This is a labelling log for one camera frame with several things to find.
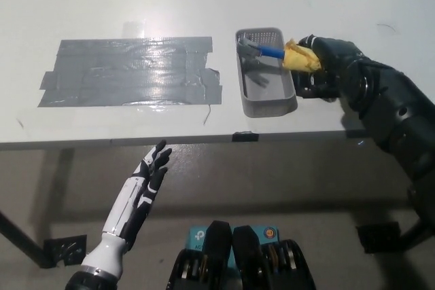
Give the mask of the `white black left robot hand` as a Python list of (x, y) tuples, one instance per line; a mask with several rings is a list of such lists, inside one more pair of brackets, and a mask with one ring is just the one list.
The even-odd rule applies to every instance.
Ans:
[(161, 140), (124, 182), (103, 226), (103, 233), (123, 240), (123, 252), (133, 247), (139, 230), (156, 199), (168, 168), (172, 149)]

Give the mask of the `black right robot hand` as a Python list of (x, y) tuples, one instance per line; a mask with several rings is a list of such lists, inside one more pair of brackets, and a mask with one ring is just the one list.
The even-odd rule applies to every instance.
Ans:
[(304, 49), (312, 50), (320, 60), (321, 68), (313, 73), (292, 71), (296, 95), (302, 98), (323, 98), (334, 101), (340, 96), (341, 73), (355, 60), (364, 57), (352, 42), (341, 39), (309, 35), (298, 42)]

